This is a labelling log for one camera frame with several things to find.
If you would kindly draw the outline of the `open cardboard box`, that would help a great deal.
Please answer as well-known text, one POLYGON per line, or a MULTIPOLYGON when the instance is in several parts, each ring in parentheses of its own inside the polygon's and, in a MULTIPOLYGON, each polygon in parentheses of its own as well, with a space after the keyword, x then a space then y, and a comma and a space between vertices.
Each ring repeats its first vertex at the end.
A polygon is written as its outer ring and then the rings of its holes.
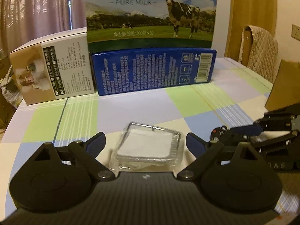
POLYGON ((299 62, 281 60, 265 109, 273 111, 299 103, 299 81, 299 62))

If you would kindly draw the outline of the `pink curtain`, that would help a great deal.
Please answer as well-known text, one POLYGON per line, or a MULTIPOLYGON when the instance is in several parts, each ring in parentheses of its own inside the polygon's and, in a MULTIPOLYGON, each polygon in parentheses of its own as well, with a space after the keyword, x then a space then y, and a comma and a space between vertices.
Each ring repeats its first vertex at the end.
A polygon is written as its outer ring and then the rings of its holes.
POLYGON ((1 57, 36 38, 86 26, 86 0, 1 0, 1 57))

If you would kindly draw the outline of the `clear plastic packaged square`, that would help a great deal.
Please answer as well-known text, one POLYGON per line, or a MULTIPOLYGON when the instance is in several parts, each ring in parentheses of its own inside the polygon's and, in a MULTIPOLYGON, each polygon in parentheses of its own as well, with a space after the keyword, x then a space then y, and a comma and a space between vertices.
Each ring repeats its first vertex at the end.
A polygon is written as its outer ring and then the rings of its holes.
POLYGON ((184 135, 169 128, 130 122, 112 151, 114 172, 175 172, 181 164, 184 135))

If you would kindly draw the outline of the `blue flat box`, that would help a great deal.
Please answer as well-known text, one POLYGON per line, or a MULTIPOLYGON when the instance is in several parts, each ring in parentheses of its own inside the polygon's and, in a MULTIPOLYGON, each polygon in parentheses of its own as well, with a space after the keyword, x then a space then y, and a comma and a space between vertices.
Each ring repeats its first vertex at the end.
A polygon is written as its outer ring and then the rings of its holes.
POLYGON ((126 49, 91 55, 100 96, 209 83, 217 52, 204 48, 126 49))

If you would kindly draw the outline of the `wall socket plate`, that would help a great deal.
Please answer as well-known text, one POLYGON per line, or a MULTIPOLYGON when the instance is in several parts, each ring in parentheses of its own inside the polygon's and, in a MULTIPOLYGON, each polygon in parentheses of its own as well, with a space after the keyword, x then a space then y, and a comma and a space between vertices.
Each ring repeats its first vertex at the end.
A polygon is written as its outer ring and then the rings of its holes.
POLYGON ((293 24, 292 25, 292 30, 291 30, 291 37, 300 40, 300 27, 293 24))

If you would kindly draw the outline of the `small black toy car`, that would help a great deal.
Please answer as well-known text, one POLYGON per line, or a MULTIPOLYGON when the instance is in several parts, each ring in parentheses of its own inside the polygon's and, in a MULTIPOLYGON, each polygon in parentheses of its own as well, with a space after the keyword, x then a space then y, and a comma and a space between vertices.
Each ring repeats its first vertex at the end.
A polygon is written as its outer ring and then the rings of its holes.
POLYGON ((219 141, 219 142, 226 142, 229 140, 229 132, 228 127, 223 125, 221 127, 216 127, 212 130, 210 135, 210 140, 212 141, 219 141))

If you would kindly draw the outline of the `quilted beige chair cover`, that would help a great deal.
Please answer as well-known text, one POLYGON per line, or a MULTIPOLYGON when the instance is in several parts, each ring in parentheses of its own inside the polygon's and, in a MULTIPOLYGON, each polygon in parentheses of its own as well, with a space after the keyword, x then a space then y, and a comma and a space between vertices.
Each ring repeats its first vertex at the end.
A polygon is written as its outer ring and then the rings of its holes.
POLYGON ((238 62, 269 82, 275 79, 278 42, 262 27, 246 25, 241 36, 238 62))

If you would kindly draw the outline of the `wooden door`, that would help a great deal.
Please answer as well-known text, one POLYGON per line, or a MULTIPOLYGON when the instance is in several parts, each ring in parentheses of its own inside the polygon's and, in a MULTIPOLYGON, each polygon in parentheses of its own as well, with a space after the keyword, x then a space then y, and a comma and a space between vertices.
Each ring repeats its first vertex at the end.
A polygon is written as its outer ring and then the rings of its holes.
POLYGON ((238 60, 246 25, 262 27, 274 36, 276 23, 277 0, 231 0, 225 56, 238 60))

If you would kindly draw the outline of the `checked tablecloth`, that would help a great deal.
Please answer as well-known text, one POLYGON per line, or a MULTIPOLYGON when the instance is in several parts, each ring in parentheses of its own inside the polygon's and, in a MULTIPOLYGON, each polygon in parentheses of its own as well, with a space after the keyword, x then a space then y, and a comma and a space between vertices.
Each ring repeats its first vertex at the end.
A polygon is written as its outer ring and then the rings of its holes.
POLYGON ((106 147, 98 160, 107 165, 125 126, 132 122, 194 133, 209 140, 222 125, 249 125, 262 118, 273 85, 230 58, 218 58, 210 83, 114 94, 88 94, 17 108, 1 141, 1 218, 15 210, 9 182, 44 143, 65 146, 98 132, 106 147))

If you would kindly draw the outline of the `white beige product box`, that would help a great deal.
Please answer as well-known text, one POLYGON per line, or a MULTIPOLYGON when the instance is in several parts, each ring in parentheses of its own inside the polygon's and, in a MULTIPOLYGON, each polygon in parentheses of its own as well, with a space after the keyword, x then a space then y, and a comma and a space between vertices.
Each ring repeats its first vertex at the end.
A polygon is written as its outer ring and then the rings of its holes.
POLYGON ((27 105, 95 91, 85 27, 31 40, 9 57, 27 105))

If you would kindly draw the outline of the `pure milk carton box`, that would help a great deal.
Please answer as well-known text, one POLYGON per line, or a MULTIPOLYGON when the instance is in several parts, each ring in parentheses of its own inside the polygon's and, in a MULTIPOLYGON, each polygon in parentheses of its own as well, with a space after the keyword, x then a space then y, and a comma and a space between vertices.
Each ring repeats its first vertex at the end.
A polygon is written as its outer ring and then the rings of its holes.
POLYGON ((217 0, 85 0, 92 53, 151 47, 210 48, 217 0))

